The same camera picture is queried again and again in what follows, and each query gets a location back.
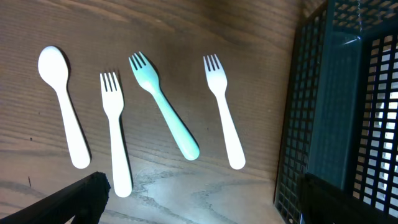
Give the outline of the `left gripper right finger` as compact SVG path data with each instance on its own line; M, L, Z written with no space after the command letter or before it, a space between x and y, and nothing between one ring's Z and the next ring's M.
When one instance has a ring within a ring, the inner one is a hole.
M397 218L345 194L313 174L299 176L297 197L305 223L397 224Z

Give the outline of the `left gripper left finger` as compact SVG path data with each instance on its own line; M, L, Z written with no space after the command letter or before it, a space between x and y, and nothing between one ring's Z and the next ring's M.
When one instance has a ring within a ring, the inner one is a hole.
M1 223L94 223L98 224L109 199L106 174L91 175L1 219Z

